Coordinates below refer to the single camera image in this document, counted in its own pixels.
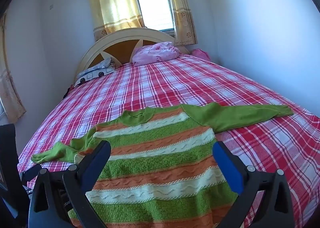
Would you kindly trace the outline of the yellow curtain panel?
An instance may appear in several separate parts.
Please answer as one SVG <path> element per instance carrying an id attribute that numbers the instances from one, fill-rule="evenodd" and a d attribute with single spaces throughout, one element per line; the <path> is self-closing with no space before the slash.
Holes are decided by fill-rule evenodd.
<path id="1" fill-rule="evenodd" d="M 170 0 L 174 17 L 176 45 L 197 44 L 193 17 L 187 0 Z"/>
<path id="2" fill-rule="evenodd" d="M 138 0 L 89 0 L 94 39 L 127 28 L 145 26 Z"/>

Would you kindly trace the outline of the yellow curtain right panel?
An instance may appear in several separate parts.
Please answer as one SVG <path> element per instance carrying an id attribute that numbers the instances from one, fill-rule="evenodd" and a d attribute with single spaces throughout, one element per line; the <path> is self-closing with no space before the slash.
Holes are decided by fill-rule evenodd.
<path id="1" fill-rule="evenodd" d="M 174 17 L 176 45 L 197 44 L 193 17 L 187 0 L 170 0 Z"/>

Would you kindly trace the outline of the red white plaid bed sheet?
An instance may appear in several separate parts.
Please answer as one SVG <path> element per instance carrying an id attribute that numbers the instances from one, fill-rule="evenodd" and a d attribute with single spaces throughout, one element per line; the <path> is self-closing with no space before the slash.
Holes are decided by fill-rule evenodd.
<path id="1" fill-rule="evenodd" d="M 246 165 L 265 172 L 284 171 L 296 227 L 303 227 L 319 204 L 319 118 L 306 109 L 229 69 L 190 55 L 135 67 L 74 88 L 47 116 L 19 157 L 18 170 L 31 168 L 31 157 L 83 137 L 100 123 L 126 111 L 179 104 L 205 106 L 285 105 L 292 115 L 216 134 Z M 51 172 L 72 163 L 41 164 Z"/>

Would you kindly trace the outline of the green orange striped knit sweater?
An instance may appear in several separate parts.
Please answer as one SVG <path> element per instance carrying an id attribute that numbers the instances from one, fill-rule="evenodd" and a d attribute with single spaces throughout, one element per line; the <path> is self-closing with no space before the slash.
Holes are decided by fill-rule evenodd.
<path id="1" fill-rule="evenodd" d="M 31 160 L 79 163 L 108 141 L 111 154 L 86 194 L 107 227 L 215 227 L 245 185 L 233 166 L 218 167 L 216 134 L 290 115 L 285 105 L 215 102 L 126 110 Z"/>

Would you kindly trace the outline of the grey car print pillow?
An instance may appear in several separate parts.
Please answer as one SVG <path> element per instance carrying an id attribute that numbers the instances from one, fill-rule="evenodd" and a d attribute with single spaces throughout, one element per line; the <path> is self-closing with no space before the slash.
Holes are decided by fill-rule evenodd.
<path id="1" fill-rule="evenodd" d="M 115 62 L 111 58 L 107 58 L 97 65 L 80 72 L 76 77 L 74 86 L 79 86 L 95 78 L 114 73 L 115 71 Z"/>

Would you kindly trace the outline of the cream wooden headboard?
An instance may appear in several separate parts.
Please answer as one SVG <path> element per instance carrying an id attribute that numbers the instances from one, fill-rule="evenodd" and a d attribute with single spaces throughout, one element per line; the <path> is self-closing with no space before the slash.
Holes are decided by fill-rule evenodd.
<path id="1" fill-rule="evenodd" d="M 143 45 L 175 42 L 169 34 L 148 28 L 129 28 L 116 31 L 95 42 L 81 59 L 76 75 L 104 59 L 112 58 L 116 67 L 132 61 L 132 52 Z"/>

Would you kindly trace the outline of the yellow curtain left panel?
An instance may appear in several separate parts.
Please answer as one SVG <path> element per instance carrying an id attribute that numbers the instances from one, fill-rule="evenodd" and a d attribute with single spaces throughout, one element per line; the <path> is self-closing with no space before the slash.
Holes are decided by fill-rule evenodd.
<path id="1" fill-rule="evenodd" d="M 145 26 L 138 0 L 89 0 L 94 39 L 127 28 Z"/>

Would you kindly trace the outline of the pink pillow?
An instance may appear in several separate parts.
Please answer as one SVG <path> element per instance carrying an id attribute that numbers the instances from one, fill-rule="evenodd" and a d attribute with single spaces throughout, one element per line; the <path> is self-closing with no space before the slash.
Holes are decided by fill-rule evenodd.
<path id="1" fill-rule="evenodd" d="M 172 42 L 161 42 L 153 45 L 145 45 L 134 49 L 132 64 L 134 66 L 147 65 L 157 62 L 165 62 L 176 59 L 181 52 Z"/>

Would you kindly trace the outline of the pink cloth by wall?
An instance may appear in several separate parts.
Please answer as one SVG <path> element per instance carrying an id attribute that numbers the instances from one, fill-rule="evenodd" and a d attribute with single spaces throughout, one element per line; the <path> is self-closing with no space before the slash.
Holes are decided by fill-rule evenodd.
<path id="1" fill-rule="evenodd" d="M 201 58 L 203 60 L 211 61 L 210 56 L 207 52 L 201 50 L 201 49 L 194 49 L 191 51 L 191 55 L 195 56 L 197 58 Z"/>

